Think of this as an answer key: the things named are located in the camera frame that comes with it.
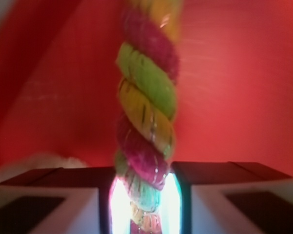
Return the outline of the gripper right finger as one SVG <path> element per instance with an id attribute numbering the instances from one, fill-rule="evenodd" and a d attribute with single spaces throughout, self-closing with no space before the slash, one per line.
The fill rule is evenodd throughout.
<path id="1" fill-rule="evenodd" d="M 256 162 L 174 162 L 183 234 L 293 234 L 293 177 Z"/>

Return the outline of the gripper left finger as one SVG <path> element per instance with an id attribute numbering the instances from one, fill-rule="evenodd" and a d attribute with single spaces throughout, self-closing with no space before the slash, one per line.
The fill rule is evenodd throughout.
<path id="1" fill-rule="evenodd" d="M 34 169 L 0 182 L 0 234 L 109 234 L 112 167 Z"/>

